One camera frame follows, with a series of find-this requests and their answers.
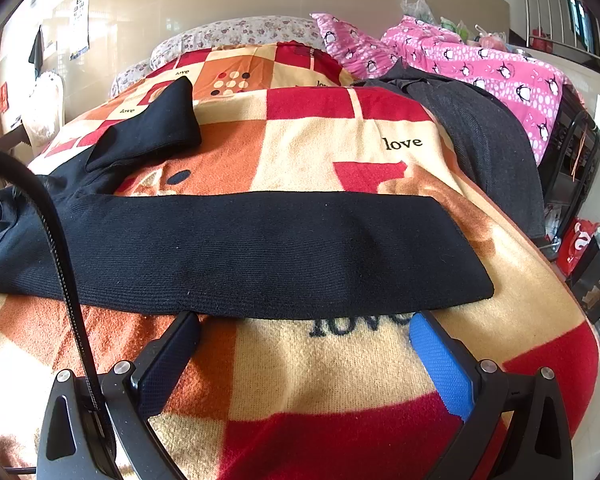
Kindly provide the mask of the black knit pants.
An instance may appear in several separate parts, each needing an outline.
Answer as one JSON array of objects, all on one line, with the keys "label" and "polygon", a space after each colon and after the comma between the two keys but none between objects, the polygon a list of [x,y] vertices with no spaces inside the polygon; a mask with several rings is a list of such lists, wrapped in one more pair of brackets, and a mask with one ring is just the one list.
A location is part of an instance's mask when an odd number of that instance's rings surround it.
[{"label": "black knit pants", "polygon": [[143,314],[312,320],[488,299],[488,272],[430,197],[348,192],[121,196],[201,133],[180,78],[36,176],[0,152],[0,292]]}]

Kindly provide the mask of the checkered love blanket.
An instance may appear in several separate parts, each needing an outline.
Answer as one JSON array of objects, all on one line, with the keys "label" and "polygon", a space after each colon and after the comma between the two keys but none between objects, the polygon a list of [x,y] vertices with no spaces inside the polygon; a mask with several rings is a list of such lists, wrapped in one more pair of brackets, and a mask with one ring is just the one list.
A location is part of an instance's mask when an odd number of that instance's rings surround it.
[{"label": "checkered love blanket", "polygon": [[569,479],[600,345],[535,246],[524,127],[476,84],[204,49],[0,188],[15,479]]}]

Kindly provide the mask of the red shopping bag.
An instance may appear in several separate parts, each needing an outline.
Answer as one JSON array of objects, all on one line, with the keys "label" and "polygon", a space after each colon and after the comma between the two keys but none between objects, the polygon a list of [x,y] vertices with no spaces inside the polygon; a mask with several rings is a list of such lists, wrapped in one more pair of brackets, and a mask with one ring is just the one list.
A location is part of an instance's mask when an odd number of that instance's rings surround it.
[{"label": "red shopping bag", "polygon": [[562,239],[556,260],[558,269],[566,278],[576,267],[599,227],[600,222],[581,218],[571,221]]}]

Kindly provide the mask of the dark grey garment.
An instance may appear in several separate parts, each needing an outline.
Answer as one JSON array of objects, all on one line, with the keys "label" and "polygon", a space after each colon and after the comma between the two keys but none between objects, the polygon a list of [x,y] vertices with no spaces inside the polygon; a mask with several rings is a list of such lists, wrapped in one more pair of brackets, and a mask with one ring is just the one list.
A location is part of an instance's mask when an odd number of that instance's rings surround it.
[{"label": "dark grey garment", "polygon": [[473,84],[396,62],[356,83],[409,98],[429,110],[452,141],[460,170],[530,238],[544,234],[539,171],[527,133],[495,96]]}]

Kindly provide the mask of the pink penguin quilt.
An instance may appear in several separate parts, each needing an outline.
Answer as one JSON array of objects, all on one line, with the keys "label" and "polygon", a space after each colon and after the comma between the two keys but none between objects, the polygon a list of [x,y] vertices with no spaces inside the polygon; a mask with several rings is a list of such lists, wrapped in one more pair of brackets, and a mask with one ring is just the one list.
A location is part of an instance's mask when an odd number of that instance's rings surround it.
[{"label": "pink penguin quilt", "polygon": [[542,160],[567,82],[558,68],[522,54],[468,46],[455,32],[408,15],[379,39],[332,14],[311,18],[327,53],[358,79],[385,76],[400,63],[491,93],[521,122],[535,160]]}]

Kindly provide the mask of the white ornate chair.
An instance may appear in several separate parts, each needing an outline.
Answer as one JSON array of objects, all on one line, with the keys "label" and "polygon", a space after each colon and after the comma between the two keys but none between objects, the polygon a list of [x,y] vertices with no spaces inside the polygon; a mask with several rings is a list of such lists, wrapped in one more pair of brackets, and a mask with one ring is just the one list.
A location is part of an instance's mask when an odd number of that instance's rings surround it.
[{"label": "white ornate chair", "polygon": [[34,156],[50,146],[65,123],[64,82],[54,72],[35,81],[24,103],[21,120]]}]

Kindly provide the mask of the clear plastic bag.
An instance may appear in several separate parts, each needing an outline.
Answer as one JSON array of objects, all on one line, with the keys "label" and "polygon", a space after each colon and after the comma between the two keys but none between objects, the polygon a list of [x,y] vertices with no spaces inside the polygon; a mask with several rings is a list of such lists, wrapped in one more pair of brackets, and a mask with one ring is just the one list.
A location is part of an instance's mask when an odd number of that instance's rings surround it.
[{"label": "clear plastic bag", "polygon": [[404,15],[416,18],[416,20],[428,24],[437,23],[426,0],[401,0],[400,8]]}]

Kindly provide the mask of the floral pillow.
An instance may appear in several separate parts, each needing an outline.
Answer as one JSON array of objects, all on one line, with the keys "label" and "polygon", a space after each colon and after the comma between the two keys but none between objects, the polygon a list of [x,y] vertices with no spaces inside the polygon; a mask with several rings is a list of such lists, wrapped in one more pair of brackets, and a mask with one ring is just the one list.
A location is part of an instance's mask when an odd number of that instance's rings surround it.
[{"label": "floral pillow", "polygon": [[279,41],[297,41],[315,49],[324,49],[320,30],[312,18],[260,15],[216,21],[179,32],[160,42],[149,58],[129,66],[114,77],[109,97],[115,98],[154,70],[187,52]]}]

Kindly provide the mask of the black bed frame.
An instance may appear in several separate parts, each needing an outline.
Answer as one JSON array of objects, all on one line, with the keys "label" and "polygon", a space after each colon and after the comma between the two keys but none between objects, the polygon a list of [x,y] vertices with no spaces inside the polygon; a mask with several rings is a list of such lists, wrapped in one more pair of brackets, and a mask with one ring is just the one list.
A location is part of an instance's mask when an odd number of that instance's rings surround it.
[{"label": "black bed frame", "polygon": [[591,191],[600,166],[600,129],[577,93],[564,87],[539,166],[546,238],[561,240]]}]

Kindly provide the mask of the wall calendar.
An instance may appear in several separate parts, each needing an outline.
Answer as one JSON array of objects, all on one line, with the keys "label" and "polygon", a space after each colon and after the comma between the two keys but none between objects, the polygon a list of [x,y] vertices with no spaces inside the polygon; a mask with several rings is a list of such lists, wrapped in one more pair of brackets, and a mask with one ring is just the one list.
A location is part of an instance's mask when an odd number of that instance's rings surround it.
[{"label": "wall calendar", "polygon": [[74,0],[68,23],[68,50],[70,60],[76,60],[90,48],[88,11],[90,0]]}]

